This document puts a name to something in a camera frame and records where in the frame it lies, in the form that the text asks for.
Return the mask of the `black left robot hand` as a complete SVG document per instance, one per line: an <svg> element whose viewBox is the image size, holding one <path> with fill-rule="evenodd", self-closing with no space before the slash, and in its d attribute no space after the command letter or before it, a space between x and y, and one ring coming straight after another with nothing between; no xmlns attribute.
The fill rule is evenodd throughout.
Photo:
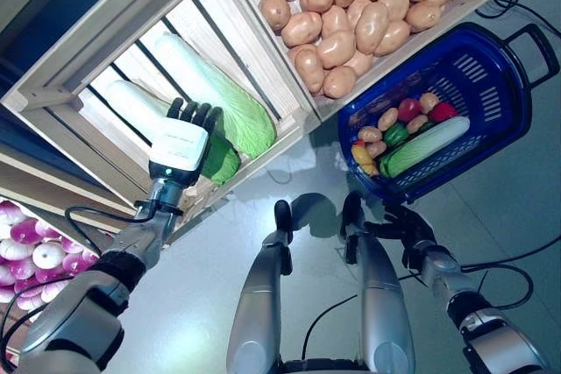
<svg viewBox="0 0 561 374"><path fill-rule="evenodd" d="M210 136L222 114L221 108L208 103L174 99L160 120L152 142L148 161L150 178L192 187L202 173Z"/></svg>

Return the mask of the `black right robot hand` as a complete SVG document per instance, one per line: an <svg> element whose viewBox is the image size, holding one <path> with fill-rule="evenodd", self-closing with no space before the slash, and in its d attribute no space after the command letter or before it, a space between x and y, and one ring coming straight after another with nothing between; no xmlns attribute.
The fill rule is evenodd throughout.
<svg viewBox="0 0 561 374"><path fill-rule="evenodd" d="M403 265L416 268L423 261L424 249L437 244L433 229L422 216L405 206L387 201L382 204L385 222L364 222L364 229L377 238L401 241Z"/></svg>

